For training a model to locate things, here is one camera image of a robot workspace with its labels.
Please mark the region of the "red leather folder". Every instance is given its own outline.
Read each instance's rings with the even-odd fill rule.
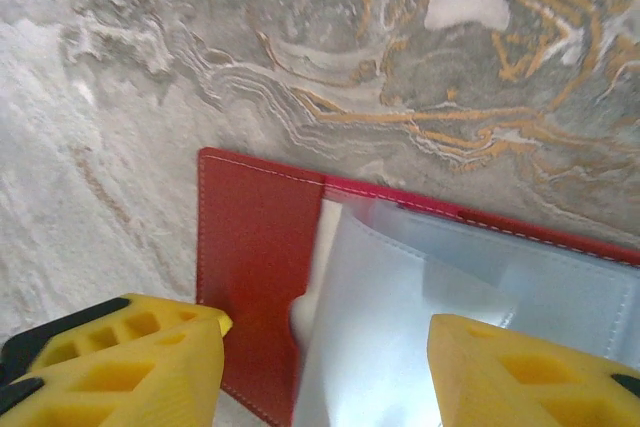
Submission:
[[[214,148],[199,153],[197,302],[225,310],[222,387],[271,425],[290,425],[298,351],[289,306],[304,294],[325,195],[406,208],[638,266],[640,252],[418,194]]]

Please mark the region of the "red leather cover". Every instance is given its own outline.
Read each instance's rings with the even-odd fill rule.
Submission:
[[[289,425],[298,351],[289,305],[304,294],[324,177],[216,149],[199,154],[197,301],[234,322],[222,387]]]

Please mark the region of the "black rubber pad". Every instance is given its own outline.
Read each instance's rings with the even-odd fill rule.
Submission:
[[[44,385],[40,377],[31,377],[0,387],[0,416],[15,407]]]
[[[98,305],[67,315],[14,335],[2,347],[0,357],[0,387],[22,377],[52,337],[86,324],[105,315],[124,309],[131,300],[123,297],[107,300]]]
[[[640,379],[624,374],[613,374],[611,378],[640,399]]]

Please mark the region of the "marble surface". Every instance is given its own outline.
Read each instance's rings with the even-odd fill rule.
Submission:
[[[639,40],[640,0],[0,0],[0,342],[193,300],[205,145],[638,248]]]

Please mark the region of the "hexagonal cutout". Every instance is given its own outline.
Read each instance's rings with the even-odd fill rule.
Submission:
[[[58,345],[45,354],[44,366],[59,364],[67,360],[75,359],[80,353],[73,342]]]
[[[188,312],[188,311],[181,311],[178,312],[178,316],[185,322],[188,322],[190,320],[195,319],[198,314],[196,314],[195,312]]]
[[[634,427],[626,412],[606,399],[562,399],[542,401],[542,406],[563,427]]]
[[[467,327],[467,333],[477,339],[493,339],[497,335],[495,330],[490,329],[488,326],[475,325],[473,327]]]
[[[118,345],[118,339],[111,327],[105,327],[104,329],[89,334],[89,340],[95,350],[108,349],[109,347]]]
[[[142,312],[141,314],[129,317],[124,322],[134,339],[153,334],[160,330],[158,319],[156,319],[156,316],[151,312]]]
[[[514,354],[500,358],[502,365],[521,384],[567,384],[578,382],[575,374],[553,357]]]
[[[98,427],[115,407],[104,405],[54,405],[41,410],[28,427]]]
[[[76,392],[130,392],[153,369],[151,362],[109,362],[94,367],[72,390]]]
[[[184,340],[186,337],[185,334],[175,334],[170,335],[169,337],[165,337],[164,339],[160,339],[156,344],[158,345],[176,345]]]

